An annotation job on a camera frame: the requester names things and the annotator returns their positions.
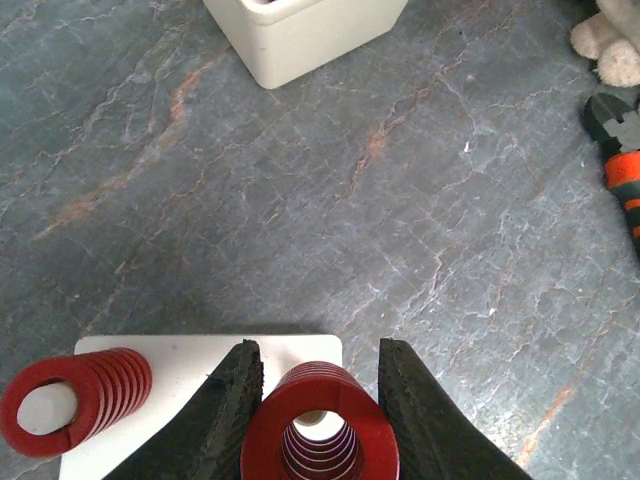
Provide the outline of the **red spring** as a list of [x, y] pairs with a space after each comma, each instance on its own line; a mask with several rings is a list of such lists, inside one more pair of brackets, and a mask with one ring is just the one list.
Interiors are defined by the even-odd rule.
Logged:
[[391, 423], [344, 368], [313, 361], [289, 370], [244, 438], [243, 479], [397, 479]]
[[1, 433], [22, 455], [59, 456], [135, 413], [152, 383], [149, 362], [130, 348], [43, 359], [1, 397]]

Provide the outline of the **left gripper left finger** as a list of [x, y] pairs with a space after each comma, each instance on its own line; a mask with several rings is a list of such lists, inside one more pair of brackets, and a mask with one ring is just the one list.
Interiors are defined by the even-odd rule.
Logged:
[[242, 443], [262, 400], [263, 378], [257, 342], [234, 345], [171, 421], [107, 477], [239, 479]]

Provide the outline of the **orange black pliers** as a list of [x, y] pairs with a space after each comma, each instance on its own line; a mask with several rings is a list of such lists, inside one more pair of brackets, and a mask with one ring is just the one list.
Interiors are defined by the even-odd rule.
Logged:
[[639, 113], [615, 95], [597, 93], [585, 104], [583, 124], [604, 154], [606, 188], [621, 206], [639, 254]]

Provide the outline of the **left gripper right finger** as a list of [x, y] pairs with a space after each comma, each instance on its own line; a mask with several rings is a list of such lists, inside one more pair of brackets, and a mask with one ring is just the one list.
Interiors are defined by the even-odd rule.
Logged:
[[468, 420], [404, 340], [380, 340], [378, 402], [393, 427], [402, 479], [531, 479]]

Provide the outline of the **white peg base plate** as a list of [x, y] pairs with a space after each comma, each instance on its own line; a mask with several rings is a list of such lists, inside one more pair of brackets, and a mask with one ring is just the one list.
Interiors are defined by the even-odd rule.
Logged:
[[76, 354], [125, 347], [151, 366], [152, 389], [130, 416], [61, 456], [62, 480], [101, 479], [164, 427], [194, 395], [227, 353], [243, 340], [257, 342], [267, 397], [293, 367], [324, 361], [341, 366], [341, 340], [329, 334], [301, 335], [100, 335], [76, 342]]

